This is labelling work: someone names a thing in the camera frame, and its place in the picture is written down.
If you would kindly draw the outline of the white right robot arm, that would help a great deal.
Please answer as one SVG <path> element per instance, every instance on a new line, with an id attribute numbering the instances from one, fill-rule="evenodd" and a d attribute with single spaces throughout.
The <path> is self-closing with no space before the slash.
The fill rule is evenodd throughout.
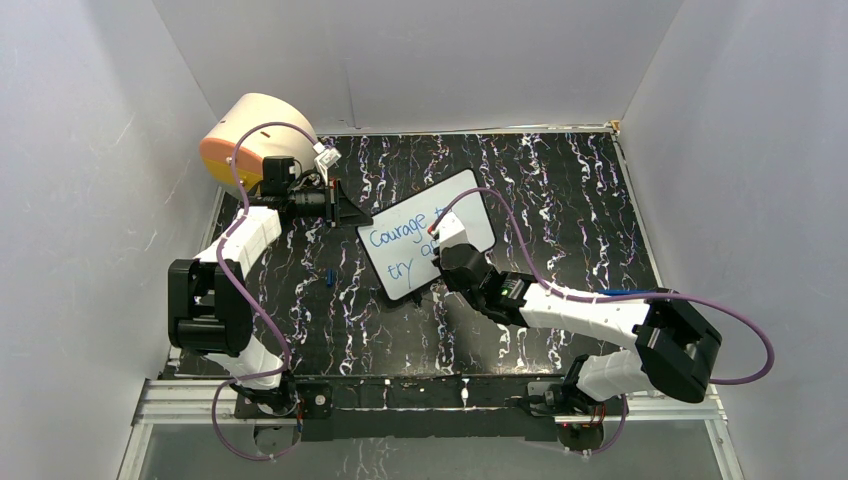
<path id="1" fill-rule="evenodd" d="M 573 362 L 562 394 L 577 414 L 638 391 L 686 403 L 706 395 L 722 337 L 674 292 L 634 300 L 591 295 L 580 302 L 576 291 L 557 296 L 529 274 L 498 271 L 470 244 L 438 249 L 434 264 L 450 291 L 495 323 L 564 330 L 618 346 Z"/>

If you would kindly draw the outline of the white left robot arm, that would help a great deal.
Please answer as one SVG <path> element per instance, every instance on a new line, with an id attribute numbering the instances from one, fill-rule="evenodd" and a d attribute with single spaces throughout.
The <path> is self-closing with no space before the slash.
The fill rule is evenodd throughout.
<path id="1" fill-rule="evenodd" d="M 232 389 L 271 415 L 294 411 L 299 391 L 284 358 L 254 334 L 255 309 L 245 280 L 265 250 L 294 218 L 322 219 L 330 227 L 370 226 L 373 219 L 344 192 L 337 179 L 305 170 L 291 156 L 266 157 L 249 207 L 205 250 L 169 266 L 168 336 L 179 349 L 226 369 Z"/>

